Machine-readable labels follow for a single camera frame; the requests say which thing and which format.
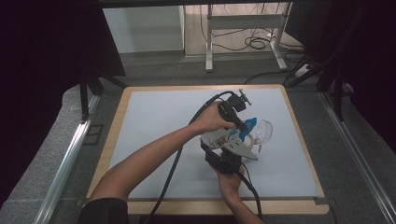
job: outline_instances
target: person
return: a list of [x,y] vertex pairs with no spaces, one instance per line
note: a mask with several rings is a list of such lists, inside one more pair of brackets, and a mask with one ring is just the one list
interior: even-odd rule
[[[220,116],[218,104],[219,102],[215,102],[210,105],[188,126],[139,148],[124,161],[109,169],[81,210],[78,224],[129,223],[128,195],[140,182],[193,137],[219,128],[235,128],[235,124],[225,121]],[[238,223],[262,224],[262,221],[239,197],[241,179],[237,175],[223,175],[213,170],[218,176],[224,202],[229,206]]]

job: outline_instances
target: white board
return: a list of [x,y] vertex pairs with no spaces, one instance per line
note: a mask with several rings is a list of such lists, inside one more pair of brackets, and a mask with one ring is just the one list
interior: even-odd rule
[[[110,167],[149,142],[187,125],[201,105],[220,92],[222,91],[133,92]],[[317,197],[318,188],[281,89],[246,89],[244,92],[253,105],[248,105],[246,110],[238,113],[238,117],[242,120],[265,119],[273,125],[272,137],[262,147],[262,152],[258,154],[258,146],[252,149],[259,160],[244,160],[260,197]],[[158,198],[175,155],[137,186],[130,194],[130,199]],[[244,198],[253,197],[244,184],[241,185],[240,195]],[[199,136],[184,146],[165,198],[221,198],[216,174],[205,161]]]

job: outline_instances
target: gray carpet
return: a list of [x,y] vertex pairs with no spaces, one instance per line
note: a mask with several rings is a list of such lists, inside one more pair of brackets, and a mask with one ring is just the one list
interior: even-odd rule
[[[213,73],[205,71],[202,57],[121,55],[121,58],[127,77],[119,79],[131,86],[236,85],[243,84],[256,74],[278,71],[271,53],[215,57]],[[250,80],[248,84],[279,84],[285,76],[286,74],[267,74]],[[85,139],[50,223],[76,222],[81,203],[91,184],[122,95],[121,88],[101,80],[105,92],[101,96],[90,130],[90,133],[100,131],[99,138],[92,135]],[[315,91],[316,81],[317,77],[312,77],[295,88],[287,89],[287,92],[332,211],[325,216],[266,216],[266,223],[386,223]],[[34,220],[78,126],[78,97],[78,87],[64,95],[64,107],[36,158],[3,205],[0,223],[32,223]],[[343,107],[347,127],[378,179],[393,201],[396,201],[396,156],[347,98]],[[134,224],[138,223],[138,219],[137,216],[131,216]]]

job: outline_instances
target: dark sleeve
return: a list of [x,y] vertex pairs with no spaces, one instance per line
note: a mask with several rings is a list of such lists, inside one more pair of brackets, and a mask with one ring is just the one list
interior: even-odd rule
[[77,224],[129,224],[128,205],[117,198],[97,199],[81,210]]

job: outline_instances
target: wall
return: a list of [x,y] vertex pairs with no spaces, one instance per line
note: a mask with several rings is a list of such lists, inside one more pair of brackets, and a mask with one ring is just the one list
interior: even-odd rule
[[106,8],[104,12],[119,53],[184,49],[180,7]]

